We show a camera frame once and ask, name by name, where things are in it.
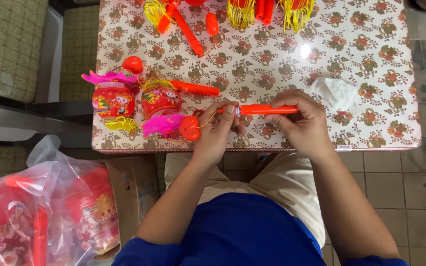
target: tiled floor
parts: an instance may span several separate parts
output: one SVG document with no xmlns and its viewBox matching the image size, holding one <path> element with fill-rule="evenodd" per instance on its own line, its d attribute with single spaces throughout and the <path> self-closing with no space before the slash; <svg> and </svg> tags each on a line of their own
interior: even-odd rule
<svg viewBox="0 0 426 266">
<path fill-rule="evenodd" d="M 411 266 L 426 266 L 426 14 L 407 11 L 418 90 L 422 145 L 404 152 L 341 152 L 370 203 L 393 235 L 400 255 Z M 255 153 L 227 153 L 224 173 L 243 180 L 256 161 Z M 327 238 L 323 257 L 340 265 Z"/>
</svg>

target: table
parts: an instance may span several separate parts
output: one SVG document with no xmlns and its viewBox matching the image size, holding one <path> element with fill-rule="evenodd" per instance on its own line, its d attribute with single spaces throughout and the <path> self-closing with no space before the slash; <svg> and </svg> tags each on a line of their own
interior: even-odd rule
<svg viewBox="0 0 426 266">
<path fill-rule="evenodd" d="M 97 71 L 106 73 L 130 55 L 165 79 L 220 88 L 219 97 L 181 93 L 183 113 L 212 102 L 267 103 L 287 89 L 307 90 L 318 76 L 353 83 L 355 106 L 337 111 L 321 95 L 311 95 L 327 111 L 329 135 L 338 150 L 408 150 L 419 145 L 421 129 L 402 0 L 316 0 L 303 31 L 283 33 L 284 12 L 277 9 L 270 25 L 229 27 L 226 0 L 205 5 L 220 23 L 213 50 L 199 58 L 190 52 L 180 29 L 159 34 L 145 20 L 141 0 L 102 0 L 99 15 Z M 206 11 L 182 2 L 186 17 L 205 48 Z M 136 97 L 141 109 L 140 93 Z M 228 150 L 290 151 L 285 136 L 262 116 L 240 118 L 247 134 L 230 133 Z M 135 114 L 138 124 L 142 115 Z M 112 131 L 93 118 L 92 147 L 104 153 L 189 151 L 192 142 L 142 137 L 142 129 Z"/>
</svg>

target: glossy table surface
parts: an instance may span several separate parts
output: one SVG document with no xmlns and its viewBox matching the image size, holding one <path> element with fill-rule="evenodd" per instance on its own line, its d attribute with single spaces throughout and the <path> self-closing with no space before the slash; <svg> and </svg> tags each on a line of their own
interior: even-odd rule
<svg viewBox="0 0 426 266">
<path fill-rule="evenodd" d="M 267 103 L 288 89 L 309 90 L 318 77 L 355 85 L 355 104 L 337 111 L 321 95 L 311 94 L 327 111 L 328 130 L 338 150 L 407 150 L 419 145 L 421 129 L 411 63 L 405 10 L 401 0 L 317 0 L 310 20 L 299 33 L 283 32 L 284 12 L 276 9 L 264 26 L 256 20 L 246 29 L 228 26 L 226 1 L 210 0 L 220 33 L 212 51 L 198 57 L 190 51 L 177 25 L 159 34 L 145 19 L 139 0 L 102 0 L 97 72 L 104 74 L 136 55 L 164 79 L 220 88 L 219 97 L 181 93 L 183 114 L 212 102 Z M 181 3 L 179 10 L 207 50 L 206 11 Z M 148 77 L 155 74 L 144 71 Z M 138 124 L 141 94 L 136 97 Z M 284 135 L 262 116 L 240 118 L 247 134 L 229 135 L 228 150 L 293 150 Z M 189 151 L 192 142 L 142 137 L 142 129 L 113 131 L 93 118 L 92 146 L 104 153 Z"/>
</svg>

